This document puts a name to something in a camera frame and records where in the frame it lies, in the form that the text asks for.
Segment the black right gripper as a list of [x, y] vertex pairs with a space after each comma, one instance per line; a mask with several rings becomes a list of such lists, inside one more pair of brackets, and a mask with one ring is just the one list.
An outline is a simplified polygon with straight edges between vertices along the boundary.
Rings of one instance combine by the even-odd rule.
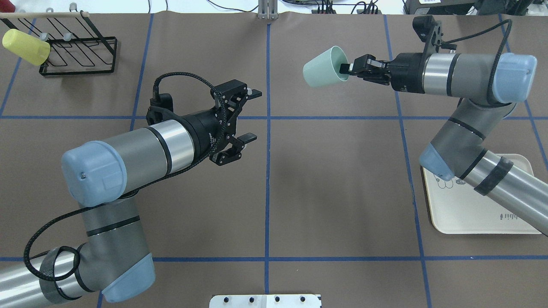
[[398, 92], [423, 93], [424, 68], [422, 54], [399, 54], [392, 61], [376, 60], [375, 56], [366, 54], [351, 64], [341, 64], [340, 73], [377, 84], [391, 84]]

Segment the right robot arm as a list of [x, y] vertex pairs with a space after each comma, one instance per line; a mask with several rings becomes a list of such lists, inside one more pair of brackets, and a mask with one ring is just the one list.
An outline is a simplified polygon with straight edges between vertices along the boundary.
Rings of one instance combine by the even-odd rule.
[[454, 113], [420, 156], [444, 180], [458, 177], [547, 234], [547, 184], [483, 146], [495, 126], [524, 102], [536, 75], [533, 55], [402, 53], [392, 61], [370, 54], [335, 68], [400, 92], [459, 98]]

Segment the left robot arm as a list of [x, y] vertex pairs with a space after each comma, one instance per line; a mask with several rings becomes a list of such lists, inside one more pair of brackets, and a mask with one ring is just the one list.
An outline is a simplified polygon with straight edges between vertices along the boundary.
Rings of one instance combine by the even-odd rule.
[[[174, 113], [173, 99], [161, 94], [161, 80], [188, 76], [211, 90], [214, 106], [184, 116]], [[79, 209], [41, 227], [27, 242], [22, 265], [1, 271], [3, 308], [45, 308], [101, 292], [111, 303], [145, 292], [156, 279], [141, 219], [137, 193], [176, 177], [209, 158], [218, 166], [241, 158], [247, 133], [235, 136], [238, 115], [248, 100], [262, 92], [239, 80], [218, 86], [186, 72], [159, 76], [144, 128], [102, 141], [91, 141], [65, 152], [61, 169]], [[82, 214], [88, 241], [61, 246], [32, 257], [35, 240], [62, 219]]]

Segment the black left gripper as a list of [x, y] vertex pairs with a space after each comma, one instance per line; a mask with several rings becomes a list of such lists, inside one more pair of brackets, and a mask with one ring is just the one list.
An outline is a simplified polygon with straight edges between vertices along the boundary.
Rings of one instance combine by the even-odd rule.
[[214, 106], [188, 115], [188, 132], [194, 140], [194, 161], [206, 158], [218, 166], [241, 159], [246, 144], [258, 137], [253, 133], [236, 136], [237, 119], [248, 100], [262, 96], [239, 80], [230, 80], [210, 90]]

